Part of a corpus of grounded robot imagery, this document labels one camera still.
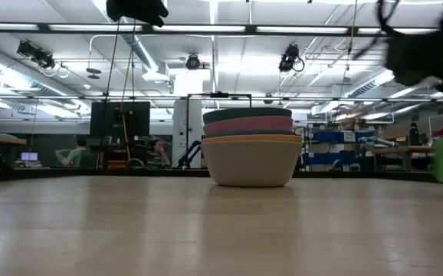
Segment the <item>green plastic bowl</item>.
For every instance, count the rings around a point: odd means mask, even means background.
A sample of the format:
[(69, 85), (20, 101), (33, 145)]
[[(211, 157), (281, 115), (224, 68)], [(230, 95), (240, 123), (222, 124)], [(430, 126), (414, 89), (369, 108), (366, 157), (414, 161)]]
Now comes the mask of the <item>green plastic bowl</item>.
[(213, 110), (202, 115), (205, 124), (242, 117), (282, 116), (292, 117), (292, 111), (276, 107), (243, 107)]

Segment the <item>pink plastic bowl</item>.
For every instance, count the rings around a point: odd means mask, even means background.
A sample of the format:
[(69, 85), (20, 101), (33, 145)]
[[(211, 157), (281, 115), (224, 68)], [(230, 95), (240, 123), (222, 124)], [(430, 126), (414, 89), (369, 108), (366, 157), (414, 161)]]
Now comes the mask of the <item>pink plastic bowl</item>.
[(294, 120), (284, 116), (239, 117), (205, 125), (205, 134), (237, 132), (243, 130), (291, 130)]

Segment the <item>orange plastic bowl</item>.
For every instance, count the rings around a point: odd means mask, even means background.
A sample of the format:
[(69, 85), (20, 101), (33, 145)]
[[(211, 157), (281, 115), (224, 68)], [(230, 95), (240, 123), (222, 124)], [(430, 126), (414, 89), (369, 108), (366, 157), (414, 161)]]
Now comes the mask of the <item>orange plastic bowl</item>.
[(301, 143), (302, 138), (298, 135), (287, 134), (253, 134), (253, 135), (233, 135), (233, 136), (218, 136), (212, 138), (205, 138), (204, 143), (220, 143), (220, 142), (239, 142), (239, 141), (272, 141), (272, 142), (291, 142)]

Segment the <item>blue-grey plastic bowl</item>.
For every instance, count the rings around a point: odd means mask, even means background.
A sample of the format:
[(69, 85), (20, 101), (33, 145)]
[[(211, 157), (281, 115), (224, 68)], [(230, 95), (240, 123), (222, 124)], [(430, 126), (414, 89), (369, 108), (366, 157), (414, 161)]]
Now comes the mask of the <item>blue-grey plastic bowl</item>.
[(208, 139), (220, 136), (264, 135), (264, 134), (294, 135), (294, 132), (291, 130), (237, 130), (237, 131), (228, 131), (222, 133), (205, 134), (202, 136), (202, 139)]

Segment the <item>black bottle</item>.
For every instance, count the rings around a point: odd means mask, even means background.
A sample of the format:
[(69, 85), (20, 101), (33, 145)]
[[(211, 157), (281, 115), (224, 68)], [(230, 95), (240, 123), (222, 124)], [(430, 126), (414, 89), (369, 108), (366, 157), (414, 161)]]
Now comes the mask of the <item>black bottle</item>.
[(409, 128), (409, 145), (410, 146), (421, 146), (418, 127), (416, 123), (411, 123)]

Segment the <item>wooden table with clutter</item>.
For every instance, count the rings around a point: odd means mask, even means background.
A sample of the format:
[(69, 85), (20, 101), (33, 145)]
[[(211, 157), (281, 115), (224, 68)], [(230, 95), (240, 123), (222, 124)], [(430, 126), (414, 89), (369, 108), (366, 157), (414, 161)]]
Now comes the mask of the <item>wooden table with clutter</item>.
[(402, 168), (405, 171), (412, 170), (412, 154), (424, 153), (429, 154), (432, 152), (430, 146), (394, 146), (394, 147), (379, 147), (374, 148), (371, 153), (374, 155), (375, 168), (379, 168), (378, 157), (386, 154), (401, 154), (402, 155)]

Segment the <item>blue storage bins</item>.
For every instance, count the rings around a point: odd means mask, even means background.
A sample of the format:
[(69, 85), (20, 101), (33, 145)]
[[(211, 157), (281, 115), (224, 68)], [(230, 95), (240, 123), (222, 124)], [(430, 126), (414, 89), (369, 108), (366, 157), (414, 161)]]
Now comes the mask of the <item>blue storage bins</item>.
[(358, 163), (361, 138), (375, 136), (373, 131), (317, 131), (302, 135), (300, 168), (306, 171), (331, 170)]

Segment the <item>cream plastic bowl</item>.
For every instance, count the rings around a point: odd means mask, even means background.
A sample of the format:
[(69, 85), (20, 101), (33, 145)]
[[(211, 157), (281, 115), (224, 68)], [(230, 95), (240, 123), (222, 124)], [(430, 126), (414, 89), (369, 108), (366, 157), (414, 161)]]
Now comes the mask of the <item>cream plastic bowl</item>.
[(216, 184), (230, 187), (281, 187), (294, 173), (301, 144), (285, 141), (204, 143), (202, 153)]

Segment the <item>white pillar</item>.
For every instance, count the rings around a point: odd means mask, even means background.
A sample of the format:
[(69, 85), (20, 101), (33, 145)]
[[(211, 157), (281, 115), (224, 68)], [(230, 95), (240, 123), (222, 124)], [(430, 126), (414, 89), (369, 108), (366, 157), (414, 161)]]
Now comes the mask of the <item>white pillar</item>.
[[(202, 102), (190, 100), (189, 107), (189, 142), (200, 141), (204, 134), (202, 122)], [(178, 166), (180, 158), (185, 152), (185, 100), (174, 102), (173, 129), (172, 129), (172, 165)]]

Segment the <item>black monitor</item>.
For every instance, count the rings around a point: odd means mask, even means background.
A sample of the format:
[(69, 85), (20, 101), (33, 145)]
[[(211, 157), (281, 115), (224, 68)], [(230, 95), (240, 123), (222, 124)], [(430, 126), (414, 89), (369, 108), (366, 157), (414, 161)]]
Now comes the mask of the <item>black monitor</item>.
[(149, 135), (150, 102), (92, 103), (90, 136), (122, 142)]

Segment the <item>person in green shirt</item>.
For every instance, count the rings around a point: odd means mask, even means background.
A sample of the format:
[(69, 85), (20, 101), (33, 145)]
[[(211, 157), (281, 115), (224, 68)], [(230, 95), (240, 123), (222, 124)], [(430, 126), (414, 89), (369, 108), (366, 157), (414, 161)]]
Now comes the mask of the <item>person in green shirt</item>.
[(55, 155), (62, 166), (77, 168), (92, 168), (93, 155), (87, 148), (87, 140), (83, 137), (77, 139), (74, 149), (59, 149)]

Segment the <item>black overhead frame bar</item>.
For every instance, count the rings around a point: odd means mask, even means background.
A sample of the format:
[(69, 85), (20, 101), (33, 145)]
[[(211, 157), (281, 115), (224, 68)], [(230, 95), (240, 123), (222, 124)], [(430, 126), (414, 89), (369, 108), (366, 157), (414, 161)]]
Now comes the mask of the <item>black overhead frame bar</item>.
[(69, 35), (221, 35), (221, 36), (307, 36), (364, 37), (383, 36), (377, 27), (332, 25), (164, 25), (140, 23), (35, 23), (0, 22), (0, 33), (41, 33)]

